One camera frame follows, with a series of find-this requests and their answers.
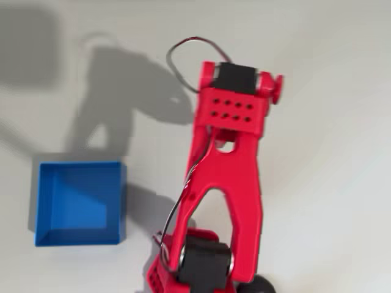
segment red robot arm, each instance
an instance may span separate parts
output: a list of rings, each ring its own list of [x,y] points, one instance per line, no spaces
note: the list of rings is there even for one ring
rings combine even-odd
[[[163,259],[157,258],[148,273],[152,289],[156,288],[151,283],[154,280],[161,284],[162,293],[188,292],[189,286],[172,272],[181,269],[189,235],[216,240],[212,232],[188,229],[190,217],[210,189],[220,189],[225,194],[233,224],[225,292],[235,292],[232,281],[253,280],[262,226],[258,141],[270,103],[278,102],[282,78],[273,80],[267,72],[257,74],[254,68],[232,63],[217,67],[213,62],[204,62],[188,177],[173,234],[164,238],[169,255],[166,268],[160,264]],[[234,142],[232,151],[221,152],[216,146],[220,141]]]

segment blue plastic container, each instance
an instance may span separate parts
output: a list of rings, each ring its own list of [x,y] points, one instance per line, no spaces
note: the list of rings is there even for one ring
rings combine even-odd
[[[126,167],[42,162],[36,246],[118,244],[125,237]]]

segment white surface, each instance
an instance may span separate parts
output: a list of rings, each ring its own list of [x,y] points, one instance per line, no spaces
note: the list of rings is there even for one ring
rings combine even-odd
[[[124,50],[163,67],[174,42],[211,38],[236,63],[286,76],[259,152],[265,221],[258,272],[278,292],[391,292],[389,1],[41,3],[60,27],[59,79],[34,90],[0,81],[2,126],[40,152],[66,151],[88,91],[90,59],[81,40],[90,33],[105,32]],[[203,59],[218,60],[200,44],[185,46],[175,58],[193,83]],[[196,98],[188,95],[194,106]],[[128,180],[176,200],[191,125],[161,123],[139,111],[133,123]],[[94,142],[104,142],[103,136]],[[27,227],[32,161],[7,139],[0,132],[0,291],[141,291],[152,243],[130,220],[118,246],[34,247]],[[229,238],[225,206],[212,196],[197,211],[197,224]],[[142,212],[148,210],[153,217],[157,207]]]

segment wire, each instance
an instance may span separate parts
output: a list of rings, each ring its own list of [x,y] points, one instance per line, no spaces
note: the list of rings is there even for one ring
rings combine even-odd
[[[199,93],[199,90],[197,90],[195,87],[193,87],[190,83],[187,82],[187,80],[183,77],[183,75],[179,72],[178,68],[175,66],[174,62],[172,61],[172,53],[177,49],[179,46],[186,42],[191,42],[191,41],[199,41],[199,42],[205,42],[209,45],[211,45],[220,55],[221,57],[228,63],[232,63],[231,58],[213,41],[208,40],[207,38],[202,38],[202,37],[190,37],[186,38],[179,43],[176,43],[173,45],[173,47],[168,50],[167,55],[166,55],[166,61],[172,72],[174,73],[175,77],[185,86],[187,89],[194,93]]]
[[[206,152],[208,151],[209,149],[209,146],[210,146],[210,142],[211,142],[211,128],[209,126],[206,127],[206,132],[208,134],[208,141],[206,142],[205,144],[205,148],[203,149],[203,152],[202,154],[199,156],[199,158],[196,160],[196,162],[191,166],[191,168],[189,169],[188,171],[188,174],[186,175],[186,179],[185,179],[185,184],[183,186],[183,189],[182,189],[182,193],[181,195],[179,196],[177,202],[174,204],[174,206],[172,207],[171,211],[170,211],[170,214],[169,216],[167,217],[167,220],[166,220],[166,223],[164,224],[164,228],[163,228],[163,231],[161,233],[158,233],[156,235],[153,236],[155,242],[160,246],[160,251],[159,251],[159,257],[160,257],[160,261],[163,265],[163,267],[165,268],[166,271],[168,271],[169,273],[176,273],[177,270],[172,270],[169,266],[168,266],[168,261],[169,261],[169,252],[168,252],[168,249],[164,243],[164,237],[166,236],[167,234],[167,229],[170,225],[170,222],[171,222],[171,219],[172,217],[174,216],[175,214],[175,211],[177,210],[180,202],[182,201],[183,197],[184,197],[184,194],[185,194],[185,188],[186,186],[188,185],[189,183],[189,180],[190,180],[190,176],[191,176],[191,173],[193,172],[194,168],[198,165],[198,163],[205,157],[206,155]]]

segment red plastic part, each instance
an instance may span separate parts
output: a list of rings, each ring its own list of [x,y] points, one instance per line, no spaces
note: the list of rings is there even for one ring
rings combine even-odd
[[[211,141],[205,156],[192,170],[183,190],[173,235],[167,236],[164,241],[169,248],[169,267],[176,270],[185,236],[198,233],[199,236],[207,237],[212,233],[188,229],[190,217],[210,189],[223,191],[233,223],[230,248],[235,260],[224,292],[235,292],[232,281],[248,283],[257,271],[262,225],[256,160],[258,141],[262,136],[269,103],[278,101],[282,76],[274,81],[270,73],[261,72],[257,94],[245,95],[210,87],[213,75],[214,63],[204,62],[186,173],[203,154],[210,139]],[[211,127],[211,134],[206,126]],[[216,148],[220,141],[234,141],[235,146],[231,152],[222,153]],[[155,280],[155,285],[151,284],[151,280]],[[159,258],[148,272],[148,282],[154,293],[189,292],[188,286],[178,284],[164,270]]]

